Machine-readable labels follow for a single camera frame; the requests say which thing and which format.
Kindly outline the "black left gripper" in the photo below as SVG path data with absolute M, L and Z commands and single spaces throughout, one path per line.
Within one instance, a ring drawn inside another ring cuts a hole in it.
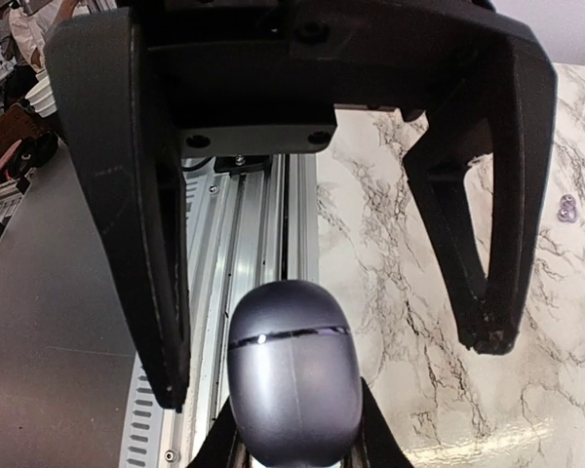
M 309 154 L 335 111 L 423 112 L 414 169 L 517 164 L 517 26 L 466 1 L 130 1 L 126 165 Z

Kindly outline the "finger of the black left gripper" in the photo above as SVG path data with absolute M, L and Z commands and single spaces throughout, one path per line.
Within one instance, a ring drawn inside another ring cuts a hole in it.
M 179 410 L 191 338 L 185 180 L 135 14 L 62 22 L 46 64 L 136 351 L 158 404 Z
M 542 47 L 494 14 L 406 14 L 417 48 L 439 65 L 428 128 L 404 159 L 462 345 L 504 355 L 523 317 L 554 135 L 557 75 Z M 492 162 L 489 255 L 481 261 L 465 190 L 473 161 Z

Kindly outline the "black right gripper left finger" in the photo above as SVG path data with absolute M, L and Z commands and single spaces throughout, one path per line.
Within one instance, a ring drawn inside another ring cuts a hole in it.
M 247 468 L 251 456 L 226 400 L 197 455 L 187 468 Z

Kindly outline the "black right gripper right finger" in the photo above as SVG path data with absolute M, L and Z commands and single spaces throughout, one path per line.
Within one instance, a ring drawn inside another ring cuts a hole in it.
M 393 437 L 367 382 L 362 379 L 363 409 L 358 436 L 345 456 L 346 467 L 413 468 Z

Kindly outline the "purple earbud charging case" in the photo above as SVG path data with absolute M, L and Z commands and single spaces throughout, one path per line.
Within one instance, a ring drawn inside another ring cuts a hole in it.
M 332 467 L 362 420 L 362 380 L 347 319 L 307 281 L 272 282 L 237 304 L 227 345 L 229 402 L 265 467 Z

